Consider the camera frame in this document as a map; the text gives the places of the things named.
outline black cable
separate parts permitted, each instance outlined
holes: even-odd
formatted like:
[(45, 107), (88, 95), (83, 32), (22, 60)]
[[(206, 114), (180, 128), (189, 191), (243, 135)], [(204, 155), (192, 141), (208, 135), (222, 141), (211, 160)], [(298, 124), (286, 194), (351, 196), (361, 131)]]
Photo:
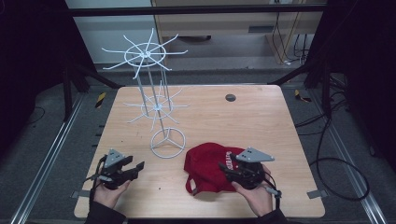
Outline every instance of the black cable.
[[(363, 200), (364, 198), (366, 198), (366, 197), (368, 196), (368, 194), (370, 193), (370, 185), (369, 185), (369, 182), (368, 182), (368, 180), (367, 180), (367, 177), (366, 177), (356, 166), (354, 166), (354, 165), (351, 164), (350, 162), (343, 161), (343, 160), (338, 159), (338, 158), (332, 158), (332, 157), (324, 157), (324, 158), (320, 158), (320, 157), (319, 157), (321, 144), (322, 144), (322, 142), (323, 142), (323, 137), (324, 137), (324, 134), (326, 133), (326, 130), (327, 130), (328, 127), (330, 126), (330, 122), (331, 122), (331, 119), (327, 119), (326, 124), (325, 124), (325, 126), (324, 126), (324, 128), (323, 128), (323, 131), (322, 131), (322, 133), (321, 133), (321, 136), (320, 136), (320, 138), (319, 138), (319, 143), (318, 143), (318, 148), (317, 148), (317, 158), (316, 158), (314, 161), (310, 162), (309, 165), (310, 165), (310, 166), (313, 165), (313, 164), (316, 165), (317, 172), (318, 172), (318, 178), (319, 178), (320, 182), (323, 184), (323, 186), (324, 186), (328, 191), (330, 191), (331, 193), (333, 193), (335, 196), (337, 196), (337, 197), (339, 197), (339, 198), (342, 198), (342, 199), (344, 199), (344, 200), (347, 200), (347, 201), (352, 201), (352, 202), (361, 201), (361, 200)], [(339, 161), (339, 162), (341, 162), (341, 163), (344, 163), (344, 164), (346, 164), (346, 165), (352, 167), (352, 168), (353, 168), (356, 172), (358, 172), (358, 173), (361, 175), (361, 177), (363, 177), (363, 179), (364, 179), (364, 182), (365, 182), (365, 184), (366, 184), (366, 191), (364, 192), (364, 194), (363, 194), (362, 196), (360, 196), (360, 197), (348, 197), (348, 196), (345, 196), (345, 195), (343, 195), (343, 194), (340, 194), (340, 193), (336, 192), (334, 189), (330, 188), (329, 185), (327, 185), (326, 182), (323, 180), (323, 177), (322, 177), (322, 175), (321, 175), (321, 172), (320, 172), (320, 169), (319, 169), (319, 162), (320, 162), (320, 161)]]
[(33, 121), (30, 121), (30, 122), (27, 122), (26, 125), (34, 124), (34, 123), (38, 122), (38, 121), (41, 120), (41, 119), (44, 117), (44, 115), (46, 114), (46, 110), (45, 110), (43, 107), (41, 107), (41, 106), (36, 106), (35, 109), (41, 109), (41, 110), (43, 111), (43, 113), (41, 114), (41, 116), (40, 116), (38, 119), (35, 119), (35, 120), (33, 120)]
[(308, 136), (308, 135), (315, 135), (315, 134), (320, 134), (322, 132), (318, 132), (318, 133), (298, 133), (299, 136)]
[[(280, 4), (279, 0), (275, 0), (275, 3), (276, 4)], [(282, 45), (283, 53), (285, 54), (286, 58), (289, 59), (288, 62), (291, 63), (291, 62), (297, 61), (299, 59), (291, 59), (291, 58), (289, 58), (288, 54), (285, 51), (285, 45), (283, 43), (282, 35), (281, 35), (280, 29), (279, 29), (279, 14), (280, 14), (279, 12), (276, 13), (276, 23), (275, 23), (275, 26), (274, 26), (274, 30), (272, 32), (272, 41), (273, 41), (274, 48), (276, 50), (276, 54), (277, 54), (280, 62), (283, 63), (282, 57), (280, 56), (279, 51), (277, 50), (277, 47), (276, 47), (276, 44), (275, 44), (275, 31), (277, 30), (277, 33), (278, 33), (279, 39), (280, 39), (280, 44)]]
[(342, 95), (344, 95), (345, 96), (345, 92), (344, 91), (336, 91), (335, 93), (333, 93), (331, 96), (330, 96), (330, 98), (332, 99), (333, 97), (334, 97), (334, 95), (337, 95), (337, 94), (342, 94)]
[(339, 85), (335, 84), (335, 83), (329, 83), (330, 88), (332, 88), (332, 90), (334, 91), (345, 91), (344, 89), (342, 89)]
[[(346, 103), (346, 100), (342, 100), (342, 101), (338, 102), (337, 104), (333, 105), (333, 106), (332, 106), (332, 111), (338, 110), (338, 109), (339, 109), (341, 106), (343, 106), (345, 103)], [(312, 118), (310, 118), (310, 119), (306, 119), (306, 120), (303, 121), (303, 122), (300, 122), (300, 123), (295, 124), (294, 127), (295, 127), (295, 128), (300, 128), (300, 127), (306, 126), (306, 125), (311, 124), (311, 123), (313, 123), (313, 122), (315, 122), (315, 121), (317, 121), (317, 120), (319, 120), (319, 119), (321, 119), (321, 118), (323, 118), (323, 117), (325, 117), (325, 116), (326, 116), (325, 114), (316, 115), (316, 116), (314, 116), (314, 117), (312, 117)]]
[(96, 166), (95, 174), (92, 175), (92, 176), (90, 176), (90, 177), (88, 177), (88, 178), (86, 178), (86, 179), (84, 180), (84, 182), (87, 181), (87, 180), (89, 180), (89, 179), (93, 181), (92, 188), (91, 188), (91, 190), (90, 190), (90, 200), (89, 200), (90, 208), (92, 207), (92, 202), (93, 202), (93, 198), (94, 198), (94, 196), (95, 196), (96, 189), (101, 185), (101, 184), (96, 185), (96, 179), (97, 179), (97, 177), (99, 176), (100, 166), (101, 166), (101, 164), (102, 164), (103, 162), (105, 162), (106, 158), (107, 158), (106, 155), (105, 155), (104, 157), (102, 157), (102, 159), (99, 160), (99, 162), (98, 162), (98, 164), (97, 164), (97, 166)]
[(343, 90), (343, 91), (347, 90), (347, 85), (339, 81), (337, 78), (330, 76), (330, 81), (331, 84), (333, 84), (339, 90)]
[(305, 54), (305, 51), (306, 51), (306, 40), (307, 40), (307, 38), (308, 38), (308, 34), (305, 34), (305, 36), (304, 36), (304, 44), (303, 44), (303, 50), (302, 50), (302, 55), (300, 56), (300, 64), (304, 64), (305, 63), (305, 60), (306, 60), (306, 57), (307, 57), (307, 55)]
[(312, 67), (316, 64), (316, 63), (321, 63), (325, 57), (327, 56), (327, 52), (329, 51), (329, 46), (332, 44), (334, 36), (337, 35), (337, 32), (339, 32), (339, 30), (341, 29), (342, 25), (344, 24), (344, 22), (347, 20), (347, 18), (349, 17), (349, 15), (352, 13), (353, 9), (356, 7), (356, 5), (358, 4), (360, 0), (356, 0), (355, 3), (353, 3), (353, 6), (351, 7), (351, 9), (348, 11), (348, 13), (346, 14), (346, 16), (342, 19), (341, 22), (339, 22), (336, 27), (334, 28), (334, 30), (332, 31), (331, 34), (327, 35), (327, 38), (325, 39), (324, 43), (318, 48), (316, 55), (310, 57), (312, 60), (309, 60), (308, 63), (305, 63), (303, 66), (295, 69), (294, 71), (288, 73), (287, 75), (272, 81), (272, 82), (268, 82), (267, 84), (271, 84), (271, 85), (282, 85), (283, 83), (287, 82), (288, 80), (291, 80), (292, 78), (300, 75), (301, 73), (307, 72), (308, 70), (311, 70)]
[(300, 35), (297, 35), (296, 41), (294, 42), (294, 47), (293, 47), (293, 54), (294, 54), (294, 57), (299, 57), (299, 56), (296, 54), (296, 52), (297, 52), (296, 47), (297, 47), (297, 43), (298, 43), (298, 40), (299, 40), (299, 39), (300, 39)]
[[(275, 192), (272, 192), (272, 193), (275, 194), (276, 209), (279, 209), (279, 207), (280, 207), (280, 198), (282, 197), (282, 191), (280, 191), (280, 190), (278, 190), (276, 188), (276, 182), (275, 182), (274, 178), (270, 174), (268, 174), (267, 172), (264, 171), (264, 173), (270, 177), (269, 180), (265, 177), (264, 181), (275, 191)], [(260, 184), (260, 186), (265, 188), (268, 191), (267, 187), (265, 187), (263, 184)]]

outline black sleeve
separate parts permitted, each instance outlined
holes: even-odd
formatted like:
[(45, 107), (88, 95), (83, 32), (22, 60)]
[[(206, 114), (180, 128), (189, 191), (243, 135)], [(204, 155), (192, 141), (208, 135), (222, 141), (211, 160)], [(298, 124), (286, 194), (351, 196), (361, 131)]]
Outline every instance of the black sleeve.
[(258, 217), (256, 220), (257, 224), (285, 224), (288, 220), (283, 215), (280, 209), (276, 209), (262, 217)]
[(121, 224), (125, 215), (100, 203), (92, 202), (85, 224)]

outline cable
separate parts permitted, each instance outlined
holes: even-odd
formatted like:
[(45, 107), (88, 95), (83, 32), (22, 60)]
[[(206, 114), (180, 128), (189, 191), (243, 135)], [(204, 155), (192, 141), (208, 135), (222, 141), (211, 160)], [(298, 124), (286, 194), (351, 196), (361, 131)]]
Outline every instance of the cable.
[(318, 132), (318, 133), (299, 133), (299, 136), (308, 136), (308, 135), (315, 135), (315, 134), (320, 134), (322, 132)]
[[(333, 93), (333, 94), (331, 95), (331, 97), (333, 97), (335, 94), (340, 94), (340, 93), (344, 94), (342, 91), (337, 91), (337, 92)], [(332, 110), (331, 110), (331, 111), (333, 112), (333, 111), (338, 110), (341, 106), (345, 105), (346, 103), (347, 103), (346, 100), (342, 100), (342, 101), (338, 102), (337, 104), (335, 104), (335, 105), (332, 106)], [(313, 118), (307, 119), (306, 121), (303, 121), (303, 122), (301, 122), (300, 124), (296, 124), (295, 127), (298, 128), (298, 127), (305, 126), (305, 125), (307, 125), (307, 124), (313, 123), (313, 122), (317, 121), (318, 119), (324, 118), (324, 117), (325, 117), (324, 114), (314, 116)], [(323, 186), (324, 186), (328, 191), (330, 191), (332, 194), (334, 194), (335, 196), (337, 196), (337, 197), (339, 197), (339, 198), (342, 198), (342, 199), (344, 199), (344, 200), (347, 200), (347, 201), (352, 201), (352, 202), (361, 201), (361, 200), (365, 199), (365, 198), (369, 195), (369, 193), (370, 193), (370, 184), (369, 184), (369, 182), (368, 182), (368, 180), (367, 180), (367, 177), (362, 173), (362, 171), (360, 171), (360, 170), (358, 169), (358, 167), (356, 167), (355, 165), (353, 165), (352, 163), (350, 163), (350, 162), (348, 162), (348, 161), (343, 161), (343, 160), (341, 160), (341, 159), (333, 158), (333, 157), (323, 157), (323, 158), (320, 158), (320, 157), (319, 157), (321, 145), (322, 145), (323, 138), (324, 138), (324, 134), (326, 133), (326, 130), (329, 128), (331, 121), (332, 121), (332, 119), (327, 119), (327, 120), (326, 120), (326, 123), (325, 123), (325, 126), (323, 127), (323, 130), (320, 132), (320, 138), (319, 138), (319, 142), (318, 142), (318, 148), (317, 148), (316, 159), (315, 159), (314, 161), (310, 162), (310, 163), (309, 163), (309, 166), (312, 166), (313, 164), (316, 165), (316, 169), (317, 169), (317, 173), (318, 173), (318, 178), (319, 178), (320, 182), (321, 182), (321, 183), (323, 184)], [(311, 134), (318, 134), (318, 133), (299, 134), (299, 135), (311, 135)], [(341, 162), (341, 163), (344, 163), (344, 164), (346, 164), (346, 165), (352, 167), (352, 168), (353, 168), (356, 172), (358, 172), (358, 174), (363, 178), (364, 183), (365, 183), (365, 185), (366, 185), (366, 191), (365, 191), (365, 192), (363, 193), (363, 195), (360, 196), (360, 197), (349, 197), (349, 196), (343, 195), (343, 194), (341, 194), (341, 193), (335, 191), (335, 190), (332, 189), (328, 184), (326, 184), (326, 182), (323, 180), (322, 174), (321, 174), (320, 169), (319, 169), (319, 163), (320, 163), (321, 161), (337, 161), (337, 162)]]
[(33, 123), (38, 122), (38, 121), (41, 120), (41, 119), (44, 117), (44, 115), (46, 114), (46, 110), (45, 110), (43, 107), (41, 107), (41, 106), (36, 106), (35, 109), (41, 109), (41, 110), (43, 111), (43, 114), (41, 114), (40, 118), (35, 119), (35, 120), (33, 120), (33, 121), (30, 121), (30, 122), (27, 122), (26, 125), (33, 124)]
[(269, 173), (267, 173), (265, 171), (264, 171), (264, 173), (265, 173), (265, 175), (268, 175), (270, 177), (270, 179), (267, 179), (266, 177), (264, 178), (265, 183), (267, 183), (270, 186), (270, 188), (268, 188), (264, 184), (260, 184), (259, 186), (262, 188), (265, 188), (269, 193), (274, 194), (275, 199), (276, 199), (276, 209), (279, 209), (280, 198), (282, 197), (282, 191), (280, 191), (276, 188), (276, 182), (275, 182), (274, 178)]
[(309, 51), (308, 49), (306, 49), (307, 38), (308, 38), (308, 34), (305, 34), (303, 49), (296, 48), (298, 46), (298, 40), (300, 39), (300, 35), (297, 35), (296, 40), (294, 42), (293, 54), (294, 54), (294, 57), (298, 57), (298, 59), (296, 59), (295, 61), (299, 60), (301, 65), (303, 65), (305, 63), (306, 57), (308, 56), (307, 54), (305, 54), (306, 51)]
[(347, 85), (342, 83), (340, 80), (338, 80), (335, 77), (330, 76), (330, 84), (332, 87), (335, 87), (338, 90), (341, 90), (341, 91), (347, 90)]
[[(280, 4), (279, 0), (275, 0), (275, 3), (276, 4)], [(285, 51), (285, 45), (283, 43), (282, 35), (281, 35), (280, 29), (279, 29), (279, 14), (280, 14), (279, 12), (276, 13), (276, 23), (275, 23), (275, 26), (274, 26), (274, 30), (272, 32), (272, 42), (273, 42), (274, 48), (276, 50), (276, 54), (277, 54), (279, 60), (282, 62), (282, 57), (280, 56), (279, 51), (277, 50), (277, 47), (276, 47), (276, 44), (275, 44), (275, 31), (277, 30), (277, 33), (278, 33), (279, 39), (280, 39), (280, 43), (282, 45), (283, 53), (285, 54), (286, 58), (289, 59), (287, 61), (287, 63), (292, 63), (292, 62), (297, 61), (299, 59), (291, 59), (291, 58), (289, 58), (288, 54)]]
[(96, 189), (102, 184), (102, 183), (99, 183), (99, 184), (96, 185), (96, 180), (97, 180), (97, 177), (99, 176), (100, 166), (101, 166), (101, 164), (103, 162), (105, 162), (106, 158), (107, 158), (106, 155), (104, 157), (102, 157), (102, 159), (99, 160), (99, 162), (98, 162), (98, 164), (96, 166), (95, 174), (93, 174), (92, 176), (86, 178), (84, 180), (84, 182), (82, 182), (82, 183), (85, 183), (87, 180), (92, 180), (93, 181), (92, 188), (90, 190), (90, 200), (89, 200), (90, 208), (92, 207), (92, 202), (93, 202), (93, 198), (95, 196)]
[[(339, 197), (339, 198), (342, 198), (342, 199), (344, 199), (344, 200), (347, 200), (347, 201), (352, 201), (352, 202), (361, 201), (361, 200), (363, 200), (364, 198), (366, 198), (366, 197), (368, 196), (368, 194), (370, 193), (370, 184), (369, 184), (369, 182), (368, 182), (368, 180), (367, 180), (367, 177), (366, 177), (356, 166), (354, 166), (354, 165), (351, 164), (350, 162), (343, 161), (343, 160), (341, 160), (341, 159), (333, 158), (333, 157), (324, 157), (324, 158), (320, 158), (320, 157), (319, 157), (321, 144), (322, 144), (322, 142), (323, 142), (323, 137), (324, 137), (324, 134), (326, 133), (326, 130), (329, 128), (330, 122), (331, 122), (331, 121), (332, 121), (331, 119), (327, 119), (326, 124), (325, 124), (325, 126), (324, 126), (324, 128), (323, 128), (323, 131), (322, 131), (322, 133), (321, 133), (321, 136), (320, 136), (320, 138), (319, 138), (319, 143), (318, 143), (318, 148), (317, 148), (317, 158), (316, 158), (314, 161), (310, 162), (309, 165), (310, 165), (310, 166), (313, 165), (313, 164), (316, 165), (317, 172), (318, 172), (318, 178), (319, 178), (320, 182), (323, 184), (323, 186), (324, 186), (328, 191), (330, 191), (331, 193), (333, 193), (335, 196), (337, 196), (337, 197)], [(365, 185), (366, 185), (366, 191), (364, 192), (364, 194), (363, 194), (362, 196), (360, 196), (360, 197), (348, 197), (348, 196), (345, 196), (345, 195), (343, 195), (343, 194), (341, 194), (341, 193), (338, 193), (338, 192), (336, 192), (334, 189), (330, 188), (329, 185), (327, 185), (326, 182), (323, 180), (323, 177), (322, 177), (322, 175), (321, 175), (321, 172), (320, 172), (320, 169), (319, 169), (319, 162), (320, 162), (320, 161), (339, 161), (339, 162), (341, 162), (341, 163), (344, 163), (344, 164), (346, 164), (346, 165), (352, 167), (352, 168), (353, 168), (356, 172), (358, 172), (359, 175), (361, 175), (361, 177), (363, 177), (363, 179), (364, 179), (364, 182), (365, 182)]]

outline white cabinet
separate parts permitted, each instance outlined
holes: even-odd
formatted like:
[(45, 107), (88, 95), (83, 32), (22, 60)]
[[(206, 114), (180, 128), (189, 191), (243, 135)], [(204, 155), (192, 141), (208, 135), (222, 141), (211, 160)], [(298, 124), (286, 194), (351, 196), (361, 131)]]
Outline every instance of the white cabinet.
[[(149, 0), (66, 0), (69, 8), (99, 7), (151, 7)], [(149, 16), (111, 16), (111, 17), (75, 17), (76, 25), (87, 46), (94, 63), (123, 62), (122, 53), (109, 53), (102, 50), (127, 50), (132, 45), (126, 35), (136, 44), (147, 43), (154, 28), (152, 42), (158, 43), (155, 20)]]

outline gray floor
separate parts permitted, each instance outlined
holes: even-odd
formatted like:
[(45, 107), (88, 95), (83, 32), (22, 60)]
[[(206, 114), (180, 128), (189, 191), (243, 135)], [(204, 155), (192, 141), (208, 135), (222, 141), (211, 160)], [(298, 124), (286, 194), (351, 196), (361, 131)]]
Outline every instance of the gray floor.
[[(291, 66), (275, 63), (272, 52), (268, 49), (266, 40), (259, 35), (253, 36), (213, 36), (209, 41), (200, 38), (180, 38), (171, 46), (177, 51), (187, 48), (189, 54), (183, 57), (170, 57), (167, 66), (174, 71), (167, 73), (168, 82), (176, 84), (230, 84), (249, 83), (263, 84), (286, 75), (298, 62)], [(118, 73), (106, 73), (105, 77), (124, 85), (136, 85), (129, 72), (120, 70)], [(302, 86), (304, 75), (294, 78), (282, 86), (291, 116), (295, 123), (312, 118), (319, 114), (315, 102), (307, 103), (297, 100), (294, 91), (300, 90), (303, 97), (315, 96), (317, 90), (305, 90)], [(75, 122), (64, 140), (61, 151), (53, 164), (43, 189), (36, 198), (35, 205), (28, 217), (34, 223), (77, 223), (81, 220), (74, 217), (76, 200), (69, 195), (82, 186), (87, 174), (95, 145), (98, 144), (100, 133), (117, 93), (90, 79), (92, 87), (89, 93), (83, 94), (83, 101)], [(94, 108), (98, 95), (105, 91), (106, 98), (101, 108)], [(80, 96), (74, 91), (74, 99)], [(343, 100), (341, 96), (334, 97), (334, 102)], [(53, 140), (63, 125), (63, 89), (61, 85), (43, 91), (37, 96), (36, 106), (39, 106), (31, 121), (21, 132), (14, 143), (10, 155), (0, 163), (0, 222), (8, 223), (20, 205), (24, 194), (34, 181), (35, 174), (40, 169)], [(323, 128), (323, 120), (298, 128), (298, 133), (316, 133)], [(367, 176), (371, 186), (371, 196), (375, 198), (380, 211), (388, 223), (396, 223), (396, 174), (387, 162), (381, 158), (370, 156), (369, 146), (362, 135), (356, 121), (341, 107), (334, 112), (332, 125), (343, 147), (354, 163)], [(333, 141), (334, 132), (327, 131), (324, 135), (320, 156), (339, 157), (339, 146)], [(308, 161), (316, 157), (319, 134), (301, 135), (300, 140)], [(318, 179), (315, 166), (312, 166), (314, 178), (319, 189), (324, 189)], [(324, 161), (320, 164), (326, 183), (332, 189), (349, 197), (356, 197), (344, 165)], [(323, 198), (326, 214), (318, 219), (299, 219), (304, 223), (375, 223), (367, 215), (367, 206), (363, 202), (350, 202), (330, 193)], [(133, 220), (132, 223), (166, 223), (164, 220)], [(191, 220), (177, 222), (190, 223)]]

